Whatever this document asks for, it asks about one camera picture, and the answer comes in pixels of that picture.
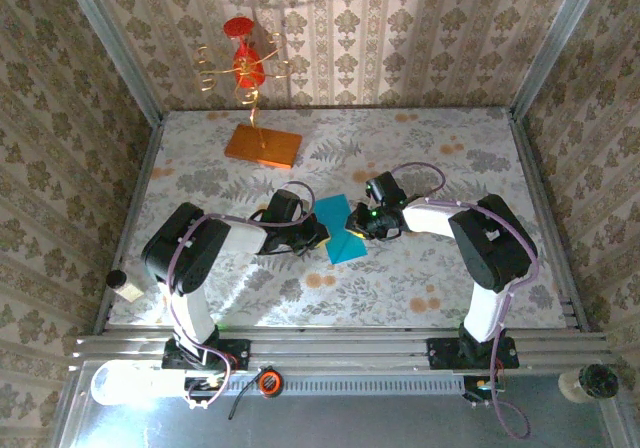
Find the blue paper sheet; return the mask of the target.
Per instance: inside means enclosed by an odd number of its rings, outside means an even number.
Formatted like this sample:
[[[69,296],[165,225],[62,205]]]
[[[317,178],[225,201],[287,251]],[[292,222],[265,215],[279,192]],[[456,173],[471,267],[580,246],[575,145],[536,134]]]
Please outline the blue paper sheet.
[[[346,221],[351,214],[344,194],[322,198],[316,201],[314,212],[330,236],[326,250],[332,264],[347,262],[367,255],[361,238],[346,230]]]

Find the floral table cloth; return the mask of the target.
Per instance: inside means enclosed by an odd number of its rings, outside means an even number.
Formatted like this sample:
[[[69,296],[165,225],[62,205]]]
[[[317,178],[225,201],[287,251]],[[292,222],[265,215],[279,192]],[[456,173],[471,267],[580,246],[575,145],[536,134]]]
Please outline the floral table cloth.
[[[225,147],[240,111],[173,112],[163,136],[123,260],[142,290],[116,299],[111,326],[167,326],[161,290],[140,255],[182,203],[247,217],[286,187],[304,198],[365,197],[368,179],[392,171],[408,195],[433,191],[444,200],[476,202],[500,195],[537,246],[544,243],[507,112],[485,109],[275,110],[268,128],[297,133],[291,169],[228,158]],[[212,318],[225,327],[454,328],[466,314],[472,281],[455,242],[432,234],[373,241],[367,253],[333,263],[325,249],[253,257],[224,254],[205,293]]]

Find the small connector board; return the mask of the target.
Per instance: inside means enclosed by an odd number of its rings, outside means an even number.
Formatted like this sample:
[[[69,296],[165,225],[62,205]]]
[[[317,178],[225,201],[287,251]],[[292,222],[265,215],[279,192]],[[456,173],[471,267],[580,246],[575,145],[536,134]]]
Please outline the small connector board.
[[[221,396],[228,381],[229,377],[222,374],[186,378],[184,400],[191,410],[207,409]]]
[[[496,381],[492,383],[488,376],[471,376],[463,377],[464,392],[462,397],[472,406],[488,407],[492,404],[492,387],[495,387],[496,393],[504,393],[506,385],[503,382]]]

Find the red glass vase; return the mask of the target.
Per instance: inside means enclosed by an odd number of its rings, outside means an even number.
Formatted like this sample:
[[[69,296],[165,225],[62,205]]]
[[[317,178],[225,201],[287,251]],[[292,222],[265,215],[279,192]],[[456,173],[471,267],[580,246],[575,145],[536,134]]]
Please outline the red glass vase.
[[[238,87],[243,89],[259,88],[266,78],[261,57],[249,43],[254,25],[254,21],[247,17],[234,17],[223,26],[225,35],[238,42],[232,70]]]

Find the small bottle with black cap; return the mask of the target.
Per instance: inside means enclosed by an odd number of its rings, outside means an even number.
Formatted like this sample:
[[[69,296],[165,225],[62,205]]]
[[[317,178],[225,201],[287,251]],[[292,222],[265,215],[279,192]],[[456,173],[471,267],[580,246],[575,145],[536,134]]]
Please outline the small bottle with black cap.
[[[133,303],[144,294],[134,279],[120,269],[111,270],[106,275],[105,282],[108,288],[129,303]]]

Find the grey metal shelf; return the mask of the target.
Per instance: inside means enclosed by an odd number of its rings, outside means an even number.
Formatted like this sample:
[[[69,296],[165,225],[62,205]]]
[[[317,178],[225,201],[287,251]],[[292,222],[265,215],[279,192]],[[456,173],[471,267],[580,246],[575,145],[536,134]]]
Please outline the grey metal shelf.
[[[508,381],[502,400],[532,427],[520,441],[505,433],[493,408],[460,395],[223,396],[194,410],[182,398],[103,406],[90,393],[97,368],[73,374],[51,448],[640,448],[626,394],[574,404],[554,376]]]

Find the white cylinder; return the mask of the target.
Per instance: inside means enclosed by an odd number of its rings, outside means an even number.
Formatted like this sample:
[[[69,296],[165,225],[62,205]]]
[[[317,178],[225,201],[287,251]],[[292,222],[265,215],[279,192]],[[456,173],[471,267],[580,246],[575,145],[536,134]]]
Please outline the white cylinder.
[[[181,398],[184,372],[163,369],[155,361],[111,360],[94,373],[90,392],[103,406],[149,405],[155,399]]]

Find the white spool with black cap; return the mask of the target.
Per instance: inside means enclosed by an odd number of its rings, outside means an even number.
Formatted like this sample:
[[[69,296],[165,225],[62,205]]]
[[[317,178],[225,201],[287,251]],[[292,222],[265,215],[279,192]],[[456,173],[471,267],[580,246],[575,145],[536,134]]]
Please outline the white spool with black cap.
[[[610,399],[619,391],[616,373],[605,364],[590,364],[559,375],[561,394],[573,403]]]

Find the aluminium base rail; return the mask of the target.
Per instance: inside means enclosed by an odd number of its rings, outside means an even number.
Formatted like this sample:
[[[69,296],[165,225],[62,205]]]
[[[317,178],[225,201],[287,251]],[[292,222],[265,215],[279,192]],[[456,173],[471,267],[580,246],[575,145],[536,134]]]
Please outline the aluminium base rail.
[[[168,330],[107,330],[77,339],[71,362],[160,361]],[[510,330],[520,366],[510,374],[554,374],[589,364],[611,364],[615,357],[599,333],[576,330]],[[272,365],[291,374],[427,374],[426,340],[457,338],[453,330],[255,328],[229,329],[220,339],[251,342],[249,370]]]

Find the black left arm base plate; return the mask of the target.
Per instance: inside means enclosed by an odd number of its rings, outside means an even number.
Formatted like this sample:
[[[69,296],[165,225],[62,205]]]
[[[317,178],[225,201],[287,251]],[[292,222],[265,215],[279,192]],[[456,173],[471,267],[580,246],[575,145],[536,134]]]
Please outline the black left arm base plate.
[[[214,346],[230,363],[232,370],[247,370],[251,354],[251,342],[247,339],[220,339]],[[175,339],[169,339],[164,346],[161,360],[162,369],[176,370],[224,370],[225,362],[211,349],[187,347]]]

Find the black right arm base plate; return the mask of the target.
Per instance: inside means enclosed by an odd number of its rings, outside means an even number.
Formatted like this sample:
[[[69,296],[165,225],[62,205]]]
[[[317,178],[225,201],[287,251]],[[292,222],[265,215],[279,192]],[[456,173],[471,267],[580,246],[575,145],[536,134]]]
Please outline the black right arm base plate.
[[[431,338],[426,340],[429,366],[434,370],[488,369],[494,342],[478,343],[473,338]],[[498,342],[496,361],[506,369],[520,366],[515,340],[502,337]]]

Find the aluminium side rail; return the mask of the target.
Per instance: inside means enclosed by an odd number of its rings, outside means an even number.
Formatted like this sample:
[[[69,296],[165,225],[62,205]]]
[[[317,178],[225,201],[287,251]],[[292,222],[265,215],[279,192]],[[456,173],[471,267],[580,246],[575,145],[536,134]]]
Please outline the aluminium side rail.
[[[536,213],[546,258],[554,275],[561,305],[565,311],[565,323],[569,328],[580,332],[591,332],[592,328],[580,300],[567,252],[555,223],[548,193],[536,163],[534,150],[527,137],[526,128],[512,113],[509,113],[509,125]]]
[[[120,268],[123,257],[127,253],[131,238],[135,232],[135,226],[144,201],[147,185],[151,178],[151,172],[162,141],[164,125],[165,121],[161,120],[160,123],[151,131],[151,136],[136,180],[135,189],[132,194],[129,210],[115,251],[111,271]],[[92,328],[93,335],[101,335],[105,330],[115,297],[116,293],[113,289],[106,287],[101,299],[94,327]]]

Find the aluminium corner post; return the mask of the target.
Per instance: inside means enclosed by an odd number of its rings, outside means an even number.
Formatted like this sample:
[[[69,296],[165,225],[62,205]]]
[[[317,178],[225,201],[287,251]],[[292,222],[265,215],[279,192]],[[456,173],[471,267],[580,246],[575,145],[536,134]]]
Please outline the aluminium corner post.
[[[510,112],[514,120],[526,115],[590,1],[563,0],[511,104]]]
[[[152,130],[162,123],[163,109],[130,50],[124,30],[104,0],[76,0]]]

